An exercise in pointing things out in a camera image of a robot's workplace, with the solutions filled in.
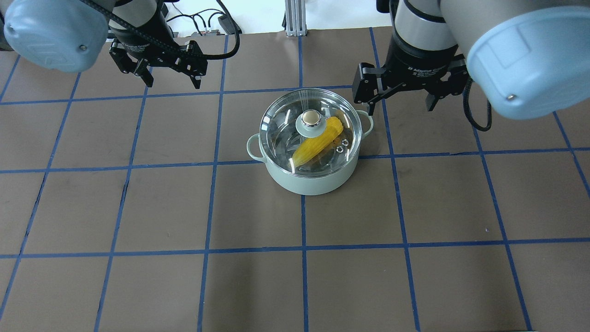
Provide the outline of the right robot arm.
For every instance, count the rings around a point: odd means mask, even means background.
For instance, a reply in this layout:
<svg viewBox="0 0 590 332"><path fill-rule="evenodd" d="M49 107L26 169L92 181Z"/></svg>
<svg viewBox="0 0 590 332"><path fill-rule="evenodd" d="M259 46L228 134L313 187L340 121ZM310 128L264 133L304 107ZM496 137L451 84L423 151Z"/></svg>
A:
<svg viewBox="0 0 590 332"><path fill-rule="evenodd" d="M508 119L534 119L589 98L587 0L378 0L392 36L385 63L361 63L355 103L373 113L398 92L437 100L478 84Z"/></svg>

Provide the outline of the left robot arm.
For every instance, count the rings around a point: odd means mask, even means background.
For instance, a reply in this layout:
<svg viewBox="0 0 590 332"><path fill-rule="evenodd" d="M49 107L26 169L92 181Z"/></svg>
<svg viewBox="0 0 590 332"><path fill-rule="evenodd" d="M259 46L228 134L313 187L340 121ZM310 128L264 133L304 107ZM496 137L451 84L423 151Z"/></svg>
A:
<svg viewBox="0 0 590 332"><path fill-rule="evenodd" d="M3 0L1 48L28 61L65 73L90 69L107 39L110 57L124 74L149 88L151 67L168 67L190 78L194 88L208 69L195 41L179 45L165 21L162 0L97 0L106 11L131 25L126 28L82 0Z"/></svg>

